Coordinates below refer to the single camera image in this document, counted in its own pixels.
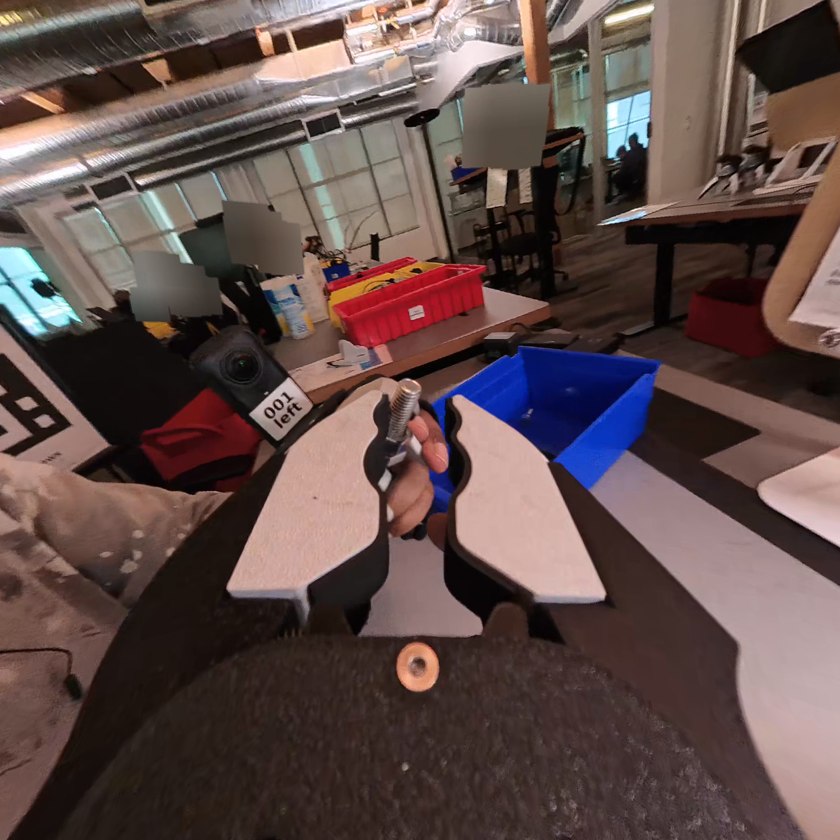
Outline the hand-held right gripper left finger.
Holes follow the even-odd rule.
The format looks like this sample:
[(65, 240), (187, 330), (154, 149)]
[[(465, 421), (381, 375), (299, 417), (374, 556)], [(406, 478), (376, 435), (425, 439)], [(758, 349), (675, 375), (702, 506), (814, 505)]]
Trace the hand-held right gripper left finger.
[(289, 447), (227, 581), (232, 598), (291, 602), (302, 623), (316, 606), (370, 604), (389, 571), (390, 413), (387, 394), (364, 392)]

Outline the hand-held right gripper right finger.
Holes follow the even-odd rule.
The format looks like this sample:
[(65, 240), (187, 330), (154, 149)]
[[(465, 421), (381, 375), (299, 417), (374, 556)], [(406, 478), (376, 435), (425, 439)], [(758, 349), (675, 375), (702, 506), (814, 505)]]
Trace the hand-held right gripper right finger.
[(552, 471), (513, 426), (456, 394), (445, 403), (449, 479), (444, 581), (486, 623), (501, 604), (528, 620), (607, 592)]

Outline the silver hex bolt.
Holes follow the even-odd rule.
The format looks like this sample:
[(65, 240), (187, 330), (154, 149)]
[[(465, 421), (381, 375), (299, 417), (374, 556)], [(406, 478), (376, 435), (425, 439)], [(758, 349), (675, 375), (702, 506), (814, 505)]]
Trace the silver hex bolt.
[(390, 418), (385, 441), (392, 455), (406, 445), (413, 436), (409, 424), (419, 411), (422, 386), (412, 379), (402, 379), (396, 386), (390, 401)]

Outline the blue plastic bin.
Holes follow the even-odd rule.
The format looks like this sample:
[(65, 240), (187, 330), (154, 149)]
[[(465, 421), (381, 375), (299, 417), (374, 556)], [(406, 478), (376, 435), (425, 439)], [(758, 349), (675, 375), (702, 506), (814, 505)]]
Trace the blue plastic bin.
[(521, 348), (440, 396), (461, 395), (513, 427), (591, 489), (645, 429), (656, 360)]

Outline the person's left forearm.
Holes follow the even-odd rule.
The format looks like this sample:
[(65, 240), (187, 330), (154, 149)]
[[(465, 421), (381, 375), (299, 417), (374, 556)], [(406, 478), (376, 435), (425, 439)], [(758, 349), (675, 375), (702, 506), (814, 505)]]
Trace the person's left forearm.
[(79, 574), (131, 608), (158, 571), (231, 493), (100, 482), (1, 456), (2, 594), (41, 573)]

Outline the white blue wipes canister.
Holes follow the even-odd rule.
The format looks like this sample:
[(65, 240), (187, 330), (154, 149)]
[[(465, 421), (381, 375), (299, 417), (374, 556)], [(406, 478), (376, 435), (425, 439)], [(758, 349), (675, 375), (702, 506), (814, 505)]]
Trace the white blue wipes canister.
[(313, 334), (313, 323), (295, 280), (272, 277), (261, 288), (283, 337), (304, 340)]

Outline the white tissue box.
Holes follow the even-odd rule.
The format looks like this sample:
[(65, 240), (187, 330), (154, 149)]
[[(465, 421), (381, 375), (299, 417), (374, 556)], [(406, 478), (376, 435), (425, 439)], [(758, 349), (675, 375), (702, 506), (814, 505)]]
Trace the white tissue box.
[(329, 320), (329, 293), (325, 290), (326, 283), (319, 258), (312, 253), (304, 253), (301, 297), (313, 323)]

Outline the yellow parts tray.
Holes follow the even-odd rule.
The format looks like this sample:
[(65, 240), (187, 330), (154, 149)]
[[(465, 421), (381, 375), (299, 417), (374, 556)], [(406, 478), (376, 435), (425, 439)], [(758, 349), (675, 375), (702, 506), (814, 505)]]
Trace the yellow parts tray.
[(409, 266), (399, 269), (392, 274), (384, 274), (363, 280), (352, 286), (342, 288), (332, 294), (329, 294), (329, 318), (332, 325), (344, 332), (341, 317), (336, 311), (336, 307), (340, 304), (389, 287), (410, 277), (421, 275), (435, 268), (442, 267), (443, 265), (444, 263), (433, 261), (417, 262), (416, 266)]

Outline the dark computer monitor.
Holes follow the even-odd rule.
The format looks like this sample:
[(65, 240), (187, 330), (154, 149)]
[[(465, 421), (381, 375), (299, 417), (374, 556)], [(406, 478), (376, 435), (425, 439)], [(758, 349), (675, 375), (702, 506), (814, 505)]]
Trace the dark computer monitor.
[(193, 229), (179, 234), (190, 260), (205, 269), (209, 277), (223, 278), (232, 268), (222, 215), (210, 217)]

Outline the dark red storage bin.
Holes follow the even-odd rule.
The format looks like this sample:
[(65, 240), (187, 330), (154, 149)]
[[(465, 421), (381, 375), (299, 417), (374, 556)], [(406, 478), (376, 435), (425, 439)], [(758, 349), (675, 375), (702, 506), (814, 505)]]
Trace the dark red storage bin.
[(777, 350), (780, 344), (763, 319), (769, 282), (757, 277), (723, 277), (696, 290), (689, 301), (687, 338), (748, 359)]

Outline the person's grey splattered hoodie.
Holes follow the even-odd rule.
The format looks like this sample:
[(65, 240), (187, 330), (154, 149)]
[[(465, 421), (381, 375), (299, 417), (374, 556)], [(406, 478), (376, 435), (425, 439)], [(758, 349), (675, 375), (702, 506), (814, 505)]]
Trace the person's grey splattered hoodie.
[(1, 572), (1, 834), (10, 836), (65, 748), (81, 706), (67, 678), (89, 687), (127, 610), (58, 563)]

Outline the wooden document stand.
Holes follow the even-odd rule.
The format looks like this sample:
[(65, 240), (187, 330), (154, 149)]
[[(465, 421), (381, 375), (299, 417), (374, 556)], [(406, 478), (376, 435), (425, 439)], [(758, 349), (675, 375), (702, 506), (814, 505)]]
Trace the wooden document stand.
[[(763, 319), (789, 348), (837, 361), (838, 329), (789, 320), (826, 252), (839, 249), (839, 162), (835, 154), (775, 268), (763, 298)], [(839, 545), (839, 448), (826, 451), (758, 484), (771, 509)]]

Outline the wooden desk with black legs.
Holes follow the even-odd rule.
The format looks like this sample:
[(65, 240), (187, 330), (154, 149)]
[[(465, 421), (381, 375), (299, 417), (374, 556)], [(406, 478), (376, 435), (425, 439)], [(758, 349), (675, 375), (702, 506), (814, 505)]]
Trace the wooden desk with black legs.
[(734, 245), (747, 249), (750, 275), (755, 253), (762, 245), (785, 247), (815, 191), (814, 185), (788, 192), (718, 196), (701, 201), (682, 200), (648, 205), (609, 217), (599, 228), (625, 229), (627, 245), (655, 245), (653, 318), (627, 329), (633, 338), (686, 318), (673, 315), (673, 276), (678, 245)]

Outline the light wooden board stand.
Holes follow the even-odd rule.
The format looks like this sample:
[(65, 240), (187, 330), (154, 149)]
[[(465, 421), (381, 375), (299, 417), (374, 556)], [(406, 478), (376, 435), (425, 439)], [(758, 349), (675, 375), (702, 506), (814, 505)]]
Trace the light wooden board stand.
[(808, 140), (839, 134), (839, 73), (771, 93), (766, 101), (768, 133), (774, 151), (786, 152)]

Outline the wooden support post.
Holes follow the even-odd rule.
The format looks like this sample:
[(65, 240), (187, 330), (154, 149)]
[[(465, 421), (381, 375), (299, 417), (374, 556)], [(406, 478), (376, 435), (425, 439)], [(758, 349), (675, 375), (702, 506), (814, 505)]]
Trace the wooden support post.
[(526, 78), (530, 85), (551, 91), (549, 35), (550, 1), (519, 1), (521, 43)]

